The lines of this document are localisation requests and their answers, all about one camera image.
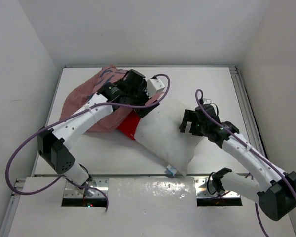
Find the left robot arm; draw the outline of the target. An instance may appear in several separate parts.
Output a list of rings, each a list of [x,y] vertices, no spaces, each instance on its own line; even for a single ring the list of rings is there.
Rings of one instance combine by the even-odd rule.
[[[151,109],[143,106],[164,88],[164,83],[157,77],[145,79],[144,75],[130,69],[121,80],[101,86],[74,113],[74,118],[39,134],[39,155],[57,174],[64,175],[78,185],[85,185],[90,175],[70,153],[75,142],[100,119],[116,111],[120,104],[138,106],[138,112],[146,115]]]

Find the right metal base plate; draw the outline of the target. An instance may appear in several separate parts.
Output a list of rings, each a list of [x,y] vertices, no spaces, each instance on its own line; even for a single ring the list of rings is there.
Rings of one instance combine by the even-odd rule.
[[[198,199],[231,199],[231,198],[241,198],[239,194],[233,191],[223,191],[221,194],[214,193],[210,194],[210,192],[207,189],[207,181],[208,176],[198,176],[194,177],[194,186],[195,186],[195,192],[196,197]]]

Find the aluminium frame rail right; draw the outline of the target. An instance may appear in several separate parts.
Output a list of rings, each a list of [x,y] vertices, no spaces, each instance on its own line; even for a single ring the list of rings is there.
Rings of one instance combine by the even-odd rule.
[[[243,78],[236,66],[230,66],[229,71],[235,87],[245,128],[248,134],[248,140],[262,155],[267,158],[266,150],[259,132],[257,121],[252,110],[245,84],[243,82]]]

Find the white pillow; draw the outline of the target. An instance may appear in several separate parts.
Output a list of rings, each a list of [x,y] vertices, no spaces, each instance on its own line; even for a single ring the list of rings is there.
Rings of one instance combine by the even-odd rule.
[[[136,142],[183,176],[187,175],[195,148],[203,139],[188,132],[180,132],[186,109],[190,110],[191,107],[167,95],[159,106],[139,121],[134,135]]]

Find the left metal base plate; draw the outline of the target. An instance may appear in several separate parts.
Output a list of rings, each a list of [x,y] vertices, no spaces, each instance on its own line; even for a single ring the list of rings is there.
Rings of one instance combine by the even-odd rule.
[[[66,181],[63,198],[73,199],[83,198],[83,196],[88,199],[105,198],[104,194],[108,194],[109,180],[100,177],[93,177],[93,181],[90,186],[92,188],[88,188],[87,190],[81,189],[71,184],[69,181]]]

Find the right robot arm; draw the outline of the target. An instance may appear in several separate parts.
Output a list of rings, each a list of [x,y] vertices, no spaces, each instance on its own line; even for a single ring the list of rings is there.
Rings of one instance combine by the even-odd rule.
[[[229,168],[212,172],[207,182],[210,194],[234,191],[256,203],[273,221],[279,221],[296,208],[296,172],[287,173],[265,162],[265,157],[249,144],[236,126],[228,121],[220,122],[211,104],[186,109],[179,127],[181,133],[189,122],[192,135],[207,137],[254,177],[254,180],[247,180]]]

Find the metal base plate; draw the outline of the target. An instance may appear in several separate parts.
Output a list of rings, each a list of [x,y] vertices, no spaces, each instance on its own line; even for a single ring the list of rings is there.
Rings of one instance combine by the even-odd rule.
[[[104,194],[108,194],[109,180],[100,177],[93,177],[93,181],[90,186],[92,188],[88,188],[87,190],[81,189],[71,184],[69,181],[66,181],[63,198],[73,199],[83,198],[83,196],[88,199],[105,198]]]
[[[231,199],[231,198],[241,198],[239,194],[233,191],[223,191],[221,194],[214,193],[210,194],[210,192],[207,189],[207,181],[208,176],[198,176],[194,177],[194,186],[195,186],[195,192],[196,197],[198,199]]]

